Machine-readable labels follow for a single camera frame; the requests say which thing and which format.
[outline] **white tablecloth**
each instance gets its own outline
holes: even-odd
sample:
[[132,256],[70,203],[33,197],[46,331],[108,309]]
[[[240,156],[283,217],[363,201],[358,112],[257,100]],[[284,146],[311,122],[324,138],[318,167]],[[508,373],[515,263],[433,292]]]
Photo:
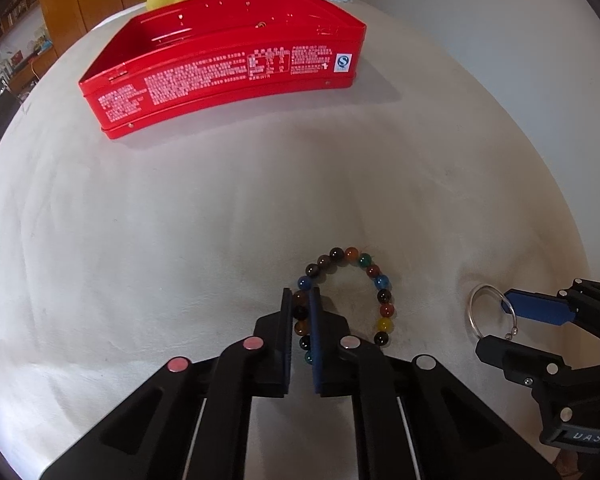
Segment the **white tablecloth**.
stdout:
[[[0,448],[24,480],[170,357],[206,359],[249,335],[307,263],[348,245],[392,280],[386,353],[433,354],[541,449],[529,389],[478,361],[464,301],[485,280],[555,293],[585,276],[570,212],[464,69],[383,13],[345,8],[368,25],[350,89],[237,102],[111,141],[77,81],[124,17],[27,99],[0,145]],[[322,291],[372,337],[376,292],[359,269]],[[490,305],[483,330],[502,335]],[[518,341],[564,349],[561,329],[533,322]],[[356,478],[350,402],[313,396],[293,347],[289,398],[254,402],[246,478]]]

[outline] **white wall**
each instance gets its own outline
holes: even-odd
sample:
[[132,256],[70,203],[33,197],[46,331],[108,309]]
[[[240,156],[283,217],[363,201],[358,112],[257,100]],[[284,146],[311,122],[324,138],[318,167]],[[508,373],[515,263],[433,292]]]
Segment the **white wall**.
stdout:
[[27,44],[36,39],[36,31],[44,25],[42,9],[36,5],[0,40],[1,48],[11,48],[16,52],[21,50],[24,57],[28,56],[31,51],[27,50]]
[[364,1],[433,37],[518,123],[562,189],[600,280],[600,20],[589,4]]

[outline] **silver ring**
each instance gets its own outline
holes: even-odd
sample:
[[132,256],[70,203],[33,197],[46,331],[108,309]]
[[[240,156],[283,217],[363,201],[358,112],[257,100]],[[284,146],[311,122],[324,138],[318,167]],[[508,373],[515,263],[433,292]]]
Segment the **silver ring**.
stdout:
[[476,297],[478,292],[480,292],[481,290],[490,290],[496,296],[498,296],[504,302],[505,305],[507,305],[509,307],[511,317],[513,318],[513,326],[511,327],[511,332],[507,333],[504,336],[504,339],[506,339],[507,341],[511,341],[513,339],[513,336],[518,334],[518,318],[516,316],[516,311],[513,310],[513,305],[507,298],[505,298],[504,294],[502,294],[493,285],[488,285],[487,283],[478,285],[477,287],[474,288],[474,290],[471,291],[471,294],[469,294],[469,303],[467,303],[467,306],[466,306],[466,315],[469,318],[469,323],[471,324],[471,328],[474,331],[474,334],[478,336],[478,339],[482,339],[484,337],[482,335],[482,332],[480,332],[480,329],[476,325],[475,319],[474,319],[474,298]]

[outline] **red tin box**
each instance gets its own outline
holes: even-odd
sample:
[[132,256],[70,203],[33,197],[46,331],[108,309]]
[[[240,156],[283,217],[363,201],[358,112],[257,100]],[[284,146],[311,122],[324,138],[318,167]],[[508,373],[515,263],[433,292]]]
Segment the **red tin box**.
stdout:
[[365,31],[324,0],[186,0],[131,18],[79,85],[115,139],[241,99],[349,87]]

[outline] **beaded bracelet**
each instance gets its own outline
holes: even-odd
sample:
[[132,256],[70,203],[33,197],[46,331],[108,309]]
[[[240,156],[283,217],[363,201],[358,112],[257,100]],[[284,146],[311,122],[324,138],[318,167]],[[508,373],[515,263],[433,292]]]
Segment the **beaded bracelet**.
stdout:
[[340,247],[334,247],[327,256],[323,254],[318,258],[317,263],[309,264],[304,270],[305,276],[298,279],[298,290],[294,293],[294,308],[293,316],[297,320],[294,325],[294,331],[300,336],[300,348],[305,350],[304,360],[311,364],[311,338],[309,334],[309,324],[307,317],[309,311],[307,309],[308,296],[307,291],[314,286],[313,278],[320,276],[320,273],[328,269],[332,264],[337,264],[344,258],[350,264],[358,264],[366,270],[366,275],[374,280],[374,284],[378,289],[378,301],[380,302],[380,319],[376,322],[378,332],[374,335],[374,343],[378,346],[384,346],[389,342],[388,332],[394,328],[394,323],[390,317],[395,313],[394,306],[390,303],[391,292],[388,290],[389,278],[381,271],[380,267],[371,261],[371,256],[366,253],[360,254],[355,247],[349,247],[343,251]]

